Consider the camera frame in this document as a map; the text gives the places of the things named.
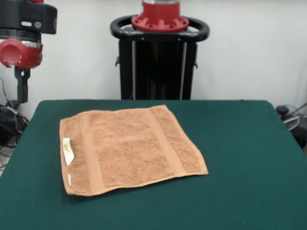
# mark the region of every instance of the red metal flange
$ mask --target red metal flange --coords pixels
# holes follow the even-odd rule
[[[42,62],[43,45],[8,38],[0,43],[0,62],[6,67],[33,69]]]
[[[189,20],[180,16],[180,0],[143,0],[143,12],[132,18],[134,27],[152,32],[178,32]]]

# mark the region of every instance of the orange terry towel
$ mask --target orange terry towel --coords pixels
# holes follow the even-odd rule
[[[208,174],[201,152],[165,105],[84,112],[61,120],[59,132],[69,195],[95,196]]]

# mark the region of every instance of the green felt tablecloth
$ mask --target green felt tablecloth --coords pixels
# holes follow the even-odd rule
[[[59,121],[166,104],[209,175],[92,198],[65,193]],[[0,177],[1,230],[306,230],[307,157],[257,101],[42,102]]]

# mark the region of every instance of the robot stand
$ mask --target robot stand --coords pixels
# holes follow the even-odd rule
[[[121,98],[189,100],[197,42],[206,40],[210,29],[200,20],[181,17],[178,0],[142,4],[141,15],[111,24],[112,35],[119,38]]]

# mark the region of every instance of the black metal frame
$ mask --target black metal frame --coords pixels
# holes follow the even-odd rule
[[[189,100],[194,67],[197,66],[197,42],[208,38],[208,25],[188,18],[189,26],[199,31],[156,33],[132,26],[123,28],[131,25],[133,16],[118,18],[110,27],[112,35],[120,39],[117,64],[120,64],[122,100]]]

